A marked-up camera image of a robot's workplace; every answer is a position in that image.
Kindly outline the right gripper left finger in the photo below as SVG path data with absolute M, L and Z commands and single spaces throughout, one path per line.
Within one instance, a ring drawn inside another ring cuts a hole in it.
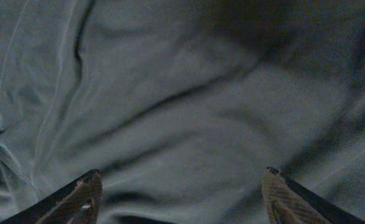
M 0 224 L 95 224 L 102 190 L 101 172 L 93 169 Z

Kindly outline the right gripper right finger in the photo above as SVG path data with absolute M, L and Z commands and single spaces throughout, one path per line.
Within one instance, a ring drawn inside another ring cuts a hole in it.
M 264 171 L 261 192 L 271 224 L 365 224 L 273 167 Z

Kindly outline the black polo shirt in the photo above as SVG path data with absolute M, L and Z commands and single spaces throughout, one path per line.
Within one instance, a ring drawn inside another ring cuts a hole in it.
M 365 220 L 365 1 L 0 0 L 0 222 L 98 169 L 100 223 L 267 223 L 267 167 Z

